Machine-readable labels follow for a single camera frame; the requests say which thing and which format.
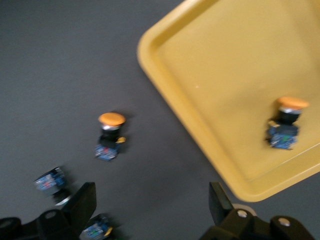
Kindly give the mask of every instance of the orange button cap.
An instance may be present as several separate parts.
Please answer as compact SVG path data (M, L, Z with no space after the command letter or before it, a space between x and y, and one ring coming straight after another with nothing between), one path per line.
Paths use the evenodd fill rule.
M108 126L112 126L112 127L119 126L126 121L124 116L122 116L119 113L115 113L115 112L104 113L99 117L98 120L103 125L108 125Z
M281 103L283 107L294 109L294 110L300 110L309 106L309 102L303 99L300 99L297 97L291 97L291 96L280 97L278 99L278 102Z

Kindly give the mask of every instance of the dark gray surface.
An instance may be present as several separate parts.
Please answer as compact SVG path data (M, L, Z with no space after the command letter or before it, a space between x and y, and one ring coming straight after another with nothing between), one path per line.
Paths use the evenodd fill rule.
M96 213L132 240L195 240L213 224L209 181L222 180L136 57L141 35L180 2L0 1L0 217L27 223L52 208L33 181L64 166L75 188L96 183ZM97 118L110 111L127 117L128 141L104 162L94 159ZM247 205L320 239L319 183L316 174Z

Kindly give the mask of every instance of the yellow plastic tray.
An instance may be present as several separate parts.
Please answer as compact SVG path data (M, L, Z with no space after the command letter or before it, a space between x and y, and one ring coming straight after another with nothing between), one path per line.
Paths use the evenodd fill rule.
M138 60L238 198L319 172L318 1L186 0L143 35ZM264 140L282 96L310 102L293 150Z

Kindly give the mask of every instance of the metal bolt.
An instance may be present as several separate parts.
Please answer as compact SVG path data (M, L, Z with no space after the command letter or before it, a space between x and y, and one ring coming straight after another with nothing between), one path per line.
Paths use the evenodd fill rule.
M278 219L279 223L283 226L289 227L290 226L290 221L284 217L280 217Z
M45 215L45 218L46 218L46 219L51 219L51 218L53 218L55 215L56 215L56 212L55 212L55 211L50 211L50 212L48 212L48 213Z
M4 229L8 226L10 226L14 221L12 219L8 219L8 220L5 220L4 222L1 222L0 223L0 229Z
M238 216L241 218L246 218L248 216L248 213L245 210L240 209L237 211L237 213L238 213Z

